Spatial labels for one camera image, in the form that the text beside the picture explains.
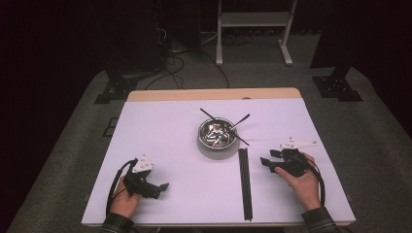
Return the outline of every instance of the human hand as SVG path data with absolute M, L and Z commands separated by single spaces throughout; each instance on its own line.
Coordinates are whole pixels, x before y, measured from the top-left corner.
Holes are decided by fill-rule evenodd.
M 123 179 L 124 177 L 120 178 L 118 187 L 116 188 L 110 212 L 132 218 L 139 204 L 140 194 L 133 193 L 133 195 L 130 196 L 127 190 L 125 190 Z
M 306 153 L 303 154 L 310 160 L 310 165 L 312 165 L 311 163 L 315 163 L 315 159 L 312 156 Z M 319 182 L 310 170 L 307 170 L 303 176 L 298 178 L 292 176 L 280 167 L 275 168 L 275 172 L 289 183 L 300 204 L 302 204 L 306 211 L 311 211 L 322 206 L 319 201 Z

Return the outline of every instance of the black curtain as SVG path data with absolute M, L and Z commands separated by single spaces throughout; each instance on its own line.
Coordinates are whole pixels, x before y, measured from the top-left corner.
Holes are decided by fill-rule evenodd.
M 0 232 L 6 232 L 91 79 L 101 39 L 87 1 L 1 1 Z
M 411 10 L 406 1 L 333 1 L 311 64 L 349 64 L 362 72 L 409 135 Z

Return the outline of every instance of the black chopstick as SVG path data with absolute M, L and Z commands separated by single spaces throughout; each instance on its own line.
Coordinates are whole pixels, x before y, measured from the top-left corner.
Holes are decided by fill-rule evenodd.
M 252 220 L 252 193 L 249 174 L 248 149 L 239 149 L 240 180 L 242 183 L 243 214 L 245 220 Z
M 239 120 L 237 123 L 233 124 L 233 126 L 230 127 L 229 130 L 234 129 L 239 123 L 243 122 L 245 119 L 249 118 L 251 115 L 247 114 L 245 117 L 243 117 L 241 120 Z
M 242 141 L 244 144 L 250 146 L 245 140 L 243 140 L 241 137 L 239 137 L 237 134 L 233 134 L 236 138 L 238 138 L 240 141 Z
M 215 119 L 214 117 L 212 117 L 212 115 L 208 114 L 206 111 L 204 111 L 202 108 L 200 108 L 200 111 L 202 111 L 205 115 L 207 115 L 208 117 Z

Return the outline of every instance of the white table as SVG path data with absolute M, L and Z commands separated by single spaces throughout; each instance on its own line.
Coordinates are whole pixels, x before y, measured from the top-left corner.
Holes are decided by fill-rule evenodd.
M 199 152 L 197 129 L 208 117 L 233 122 L 250 145 L 249 169 L 253 219 L 244 219 L 238 154 L 213 160 Z M 154 164 L 149 183 L 170 183 L 155 199 L 142 199 L 133 221 L 142 227 L 292 226 L 304 212 L 288 184 L 260 164 L 271 160 L 290 136 L 317 141 L 301 151 L 313 155 L 326 184 L 326 206 L 340 225 L 355 221 L 345 193 L 305 103 L 295 88 L 133 91 L 120 119 L 90 195 L 82 223 L 105 219 L 106 199 L 117 170 L 145 154 Z

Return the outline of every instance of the stainless steel bowl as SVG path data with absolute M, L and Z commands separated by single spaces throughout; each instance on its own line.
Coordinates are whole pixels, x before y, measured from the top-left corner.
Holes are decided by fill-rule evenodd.
M 226 149 L 236 141 L 236 128 L 230 130 L 231 127 L 233 123 L 225 118 L 207 119 L 199 127 L 198 139 L 209 149 Z

